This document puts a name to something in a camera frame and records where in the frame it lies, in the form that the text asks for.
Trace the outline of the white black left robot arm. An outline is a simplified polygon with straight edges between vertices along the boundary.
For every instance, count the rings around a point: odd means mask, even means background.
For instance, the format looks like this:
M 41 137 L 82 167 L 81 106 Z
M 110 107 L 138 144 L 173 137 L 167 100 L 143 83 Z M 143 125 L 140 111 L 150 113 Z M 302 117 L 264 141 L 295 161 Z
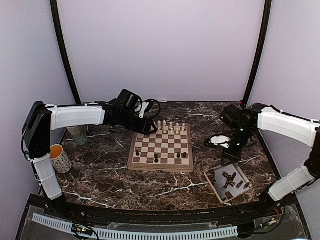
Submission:
M 62 200 L 64 194 L 51 161 L 51 133 L 70 127 L 110 125 L 150 135 L 158 130 L 153 118 L 145 116 L 150 103 L 150 99 L 143 101 L 135 93 L 123 89 L 109 102 L 49 105 L 36 101 L 33 104 L 22 128 L 21 151 L 31 162 L 44 193 L 53 201 L 50 208 L 58 217 L 67 218 L 71 208 Z

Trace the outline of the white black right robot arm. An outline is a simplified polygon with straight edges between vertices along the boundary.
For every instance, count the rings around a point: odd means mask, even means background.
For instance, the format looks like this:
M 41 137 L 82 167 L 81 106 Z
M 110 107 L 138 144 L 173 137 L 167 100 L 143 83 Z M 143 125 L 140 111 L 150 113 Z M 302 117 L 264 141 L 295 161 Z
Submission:
M 288 139 L 309 148 L 309 156 L 306 160 L 260 194 L 259 202 L 255 205 L 255 213 L 258 216 L 266 217 L 286 196 L 319 180 L 319 120 L 296 116 L 276 109 L 273 105 L 261 103 L 255 103 L 244 109 L 231 104 L 219 117 L 233 131 L 222 153 L 223 165 L 240 161 L 243 148 L 257 132 Z

